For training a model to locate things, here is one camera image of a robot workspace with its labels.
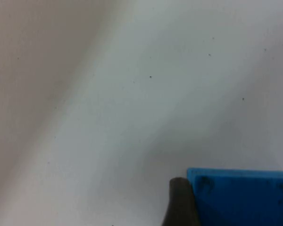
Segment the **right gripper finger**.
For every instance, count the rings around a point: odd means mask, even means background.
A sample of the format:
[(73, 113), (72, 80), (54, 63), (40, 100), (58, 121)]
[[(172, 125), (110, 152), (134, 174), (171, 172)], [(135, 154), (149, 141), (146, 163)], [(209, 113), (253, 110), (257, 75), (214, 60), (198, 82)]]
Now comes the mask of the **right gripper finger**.
[(192, 185), (188, 179), (175, 177), (169, 181), (169, 202), (162, 225), (200, 225)]

